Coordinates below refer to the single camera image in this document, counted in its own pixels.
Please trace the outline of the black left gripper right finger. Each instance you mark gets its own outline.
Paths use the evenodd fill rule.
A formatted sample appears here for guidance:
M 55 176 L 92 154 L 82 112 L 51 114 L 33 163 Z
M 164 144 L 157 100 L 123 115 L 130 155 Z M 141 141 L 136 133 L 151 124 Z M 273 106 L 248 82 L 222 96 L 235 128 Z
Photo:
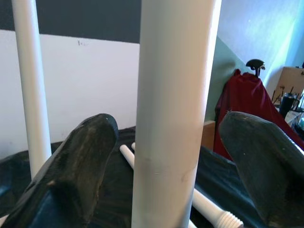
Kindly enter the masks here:
M 302 228 L 303 149 L 275 123 L 240 111 L 228 112 L 218 130 L 263 222 L 274 228 Z

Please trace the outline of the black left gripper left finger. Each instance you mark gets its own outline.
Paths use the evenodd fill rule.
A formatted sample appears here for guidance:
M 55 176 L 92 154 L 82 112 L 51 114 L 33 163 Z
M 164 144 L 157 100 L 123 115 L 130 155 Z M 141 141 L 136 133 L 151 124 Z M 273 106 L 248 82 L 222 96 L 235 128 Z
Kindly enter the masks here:
M 86 228 L 119 130 L 110 114 L 84 119 L 42 165 L 4 228 Z

